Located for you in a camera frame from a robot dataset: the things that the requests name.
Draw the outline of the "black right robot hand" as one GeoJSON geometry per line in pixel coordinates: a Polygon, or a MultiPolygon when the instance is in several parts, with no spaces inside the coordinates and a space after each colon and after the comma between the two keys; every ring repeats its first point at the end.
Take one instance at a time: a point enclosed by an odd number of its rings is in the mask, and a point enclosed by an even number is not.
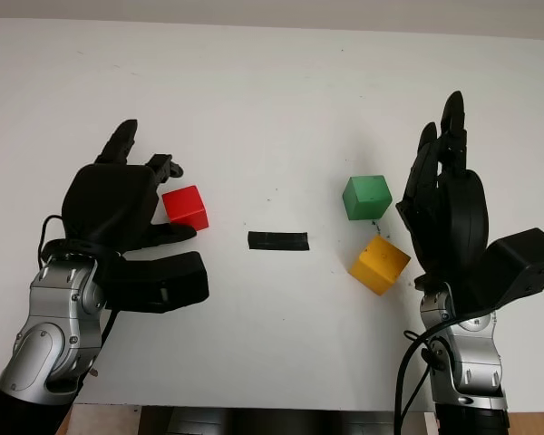
{"type": "Polygon", "coordinates": [[[467,168],[461,92],[447,99],[441,122],[425,125],[403,198],[395,207],[430,279],[461,281],[488,243],[489,217],[481,178],[467,168]]]}

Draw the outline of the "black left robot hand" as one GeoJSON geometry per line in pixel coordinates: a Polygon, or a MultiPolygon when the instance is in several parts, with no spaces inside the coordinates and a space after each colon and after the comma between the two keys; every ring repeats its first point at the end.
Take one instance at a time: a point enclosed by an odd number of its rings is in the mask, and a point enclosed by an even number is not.
{"type": "Polygon", "coordinates": [[[96,160],[75,175],[62,205],[65,235],[123,254],[189,240],[187,224],[153,224],[158,187],[180,178],[183,168],[170,154],[154,154],[140,165],[127,162],[138,121],[122,122],[96,160]]]}

